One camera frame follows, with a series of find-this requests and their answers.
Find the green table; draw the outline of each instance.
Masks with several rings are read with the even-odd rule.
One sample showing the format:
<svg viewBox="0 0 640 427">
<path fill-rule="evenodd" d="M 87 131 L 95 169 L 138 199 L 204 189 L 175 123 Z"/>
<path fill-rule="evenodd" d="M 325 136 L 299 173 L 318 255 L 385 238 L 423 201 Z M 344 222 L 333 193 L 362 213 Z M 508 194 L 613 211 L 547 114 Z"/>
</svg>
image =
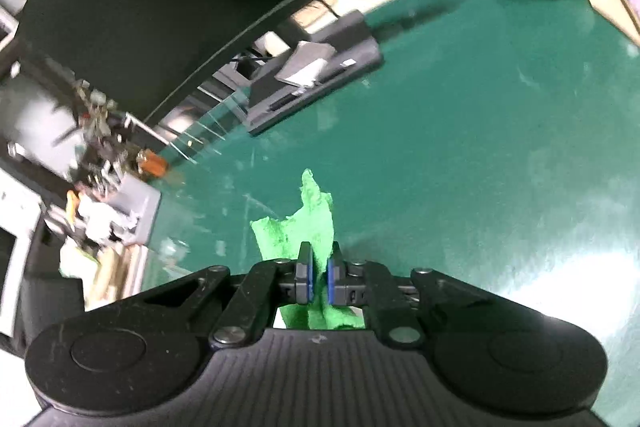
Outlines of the green table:
<svg viewBox="0 0 640 427">
<path fill-rule="evenodd" d="M 310 168 L 347 257 L 433 267 L 595 334 L 610 361 L 596 411 L 636 427 L 640 53 L 587 0 L 397 0 L 368 20 L 430 7 L 378 71 L 181 165 L 151 247 L 246 271 L 250 221 L 295 212 Z"/>
</svg>

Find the table surface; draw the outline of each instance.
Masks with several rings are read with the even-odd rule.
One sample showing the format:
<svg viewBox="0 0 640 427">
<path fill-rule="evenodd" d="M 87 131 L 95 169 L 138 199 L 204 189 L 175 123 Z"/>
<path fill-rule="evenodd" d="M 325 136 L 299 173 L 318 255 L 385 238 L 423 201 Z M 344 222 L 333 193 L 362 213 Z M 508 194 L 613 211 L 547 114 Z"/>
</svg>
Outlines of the table surface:
<svg viewBox="0 0 640 427">
<path fill-rule="evenodd" d="M 587 0 L 396 0 L 367 20 L 425 10 L 378 71 L 171 172 L 151 248 L 248 270 L 251 220 L 293 214 L 310 168 L 348 258 L 433 267 L 593 333 L 595 410 L 636 427 L 640 50 Z"/>
</svg>

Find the green cloth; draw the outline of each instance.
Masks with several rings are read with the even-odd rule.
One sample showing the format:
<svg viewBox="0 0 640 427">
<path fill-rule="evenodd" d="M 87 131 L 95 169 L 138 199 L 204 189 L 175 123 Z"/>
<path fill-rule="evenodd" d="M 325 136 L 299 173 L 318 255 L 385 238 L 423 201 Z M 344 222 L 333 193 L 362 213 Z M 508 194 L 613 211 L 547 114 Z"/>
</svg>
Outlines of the green cloth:
<svg viewBox="0 0 640 427">
<path fill-rule="evenodd" d="M 287 328 L 296 330 L 338 330 L 363 328 L 364 321 L 349 308 L 328 302 L 326 263 L 334 243 L 334 220 L 331 194 L 321 192 L 312 172 L 302 173 L 302 208 L 282 221 L 263 217 L 252 221 L 258 247 L 264 260 L 297 259 L 300 243 L 308 241 L 314 251 L 314 301 L 309 306 L 289 305 L 280 308 Z"/>
</svg>

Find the ribbed black surface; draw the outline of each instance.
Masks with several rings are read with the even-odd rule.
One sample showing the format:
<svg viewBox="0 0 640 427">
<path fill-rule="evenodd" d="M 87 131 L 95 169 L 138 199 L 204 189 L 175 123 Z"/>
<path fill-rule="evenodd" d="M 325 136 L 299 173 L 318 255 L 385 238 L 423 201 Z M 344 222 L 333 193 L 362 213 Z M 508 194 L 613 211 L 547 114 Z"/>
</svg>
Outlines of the ribbed black surface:
<svg viewBox="0 0 640 427">
<path fill-rule="evenodd" d="M 48 409 L 33 427 L 602 427 L 581 412 L 549 421 L 492 416 L 450 393 L 423 357 L 372 331 L 267 330 L 219 351 L 196 383 L 142 413 L 88 418 Z"/>
</svg>

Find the black monitor screen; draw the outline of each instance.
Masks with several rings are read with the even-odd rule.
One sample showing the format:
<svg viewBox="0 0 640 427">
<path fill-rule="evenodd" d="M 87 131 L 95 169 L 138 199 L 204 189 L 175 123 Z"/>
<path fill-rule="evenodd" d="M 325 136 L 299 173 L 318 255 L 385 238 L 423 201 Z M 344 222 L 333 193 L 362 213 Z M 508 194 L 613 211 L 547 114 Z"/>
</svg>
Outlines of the black monitor screen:
<svg viewBox="0 0 640 427">
<path fill-rule="evenodd" d="M 0 287 L 4 285 L 6 271 L 9 268 L 9 259 L 14 251 L 15 235 L 0 228 Z M 0 304 L 2 303 L 2 295 L 0 294 Z"/>
</svg>

